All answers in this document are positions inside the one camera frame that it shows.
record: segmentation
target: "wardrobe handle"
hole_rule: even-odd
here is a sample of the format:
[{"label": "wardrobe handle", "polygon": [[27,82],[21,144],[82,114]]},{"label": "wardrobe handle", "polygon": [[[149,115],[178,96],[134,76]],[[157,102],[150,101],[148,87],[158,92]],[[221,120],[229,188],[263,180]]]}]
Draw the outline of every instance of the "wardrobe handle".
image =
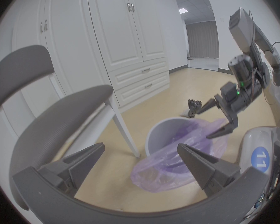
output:
[{"label": "wardrobe handle", "polygon": [[150,70],[150,68],[142,70],[141,72],[144,73],[144,72],[149,71],[149,70]]},{"label": "wardrobe handle", "polygon": [[149,87],[151,87],[152,85],[153,85],[153,84],[151,83],[151,84],[145,86],[144,89],[149,88]]}]

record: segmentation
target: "chair seat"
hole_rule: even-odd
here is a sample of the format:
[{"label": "chair seat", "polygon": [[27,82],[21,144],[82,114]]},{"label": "chair seat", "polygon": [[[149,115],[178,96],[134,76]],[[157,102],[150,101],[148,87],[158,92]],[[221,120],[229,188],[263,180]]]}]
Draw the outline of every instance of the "chair seat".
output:
[{"label": "chair seat", "polygon": [[17,203],[23,200],[11,177],[26,167],[38,170],[51,162],[66,140],[112,93],[112,86],[101,85],[68,95],[27,127],[15,144],[9,170],[10,186]]}]

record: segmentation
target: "wooden floor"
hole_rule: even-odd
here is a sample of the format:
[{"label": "wooden floor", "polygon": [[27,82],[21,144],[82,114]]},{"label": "wooden floor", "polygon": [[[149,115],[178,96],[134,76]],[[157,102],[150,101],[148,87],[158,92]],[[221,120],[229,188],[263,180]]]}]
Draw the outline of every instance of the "wooden floor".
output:
[{"label": "wooden floor", "polygon": [[[187,108],[187,100],[207,102],[226,82],[235,82],[232,75],[216,71],[185,68],[170,74],[170,88],[127,110],[123,119],[141,152],[133,156],[114,122],[110,122],[98,142],[105,144],[105,152],[86,177],[76,198],[89,204],[128,212],[154,212],[180,208],[198,202],[206,195],[197,183],[160,193],[150,193],[135,186],[130,173],[139,160],[146,157],[144,147],[149,130],[159,121],[179,116]],[[196,118],[214,121],[224,118],[216,107]],[[262,94],[244,112],[239,113],[239,127],[229,136],[223,159],[235,162],[239,144],[251,128],[275,125],[272,111]]]}]

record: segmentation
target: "gray curtain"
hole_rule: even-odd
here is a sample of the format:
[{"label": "gray curtain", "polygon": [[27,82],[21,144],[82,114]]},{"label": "gray curtain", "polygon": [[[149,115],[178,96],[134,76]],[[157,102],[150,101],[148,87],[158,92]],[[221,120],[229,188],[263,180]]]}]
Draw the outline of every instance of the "gray curtain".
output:
[{"label": "gray curtain", "polygon": [[219,41],[215,21],[189,24],[186,27],[190,56],[219,58]]}]

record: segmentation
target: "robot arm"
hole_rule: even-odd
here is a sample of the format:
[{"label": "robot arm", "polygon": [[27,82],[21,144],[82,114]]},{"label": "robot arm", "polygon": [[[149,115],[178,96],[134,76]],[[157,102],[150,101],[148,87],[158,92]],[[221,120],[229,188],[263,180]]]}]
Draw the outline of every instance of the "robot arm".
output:
[{"label": "robot arm", "polygon": [[274,83],[280,85],[280,56],[243,8],[240,7],[230,17],[229,30],[243,51],[242,55],[228,63],[229,69],[237,79],[238,87],[235,83],[228,82],[220,88],[221,96],[215,95],[214,99],[210,99],[198,111],[198,114],[201,114],[217,106],[229,121],[228,124],[207,136],[209,139],[232,133],[238,127],[237,114],[245,110],[270,82],[269,69],[262,62],[256,44],[265,53],[265,58],[273,68]]}]

